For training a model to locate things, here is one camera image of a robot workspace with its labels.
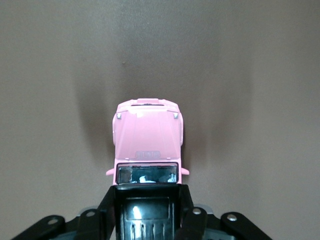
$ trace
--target plastic toy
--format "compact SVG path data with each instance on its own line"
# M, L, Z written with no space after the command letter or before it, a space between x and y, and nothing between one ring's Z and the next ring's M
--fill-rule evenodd
M140 98L119 104L112 121L113 184L182 183L184 121L174 102Z

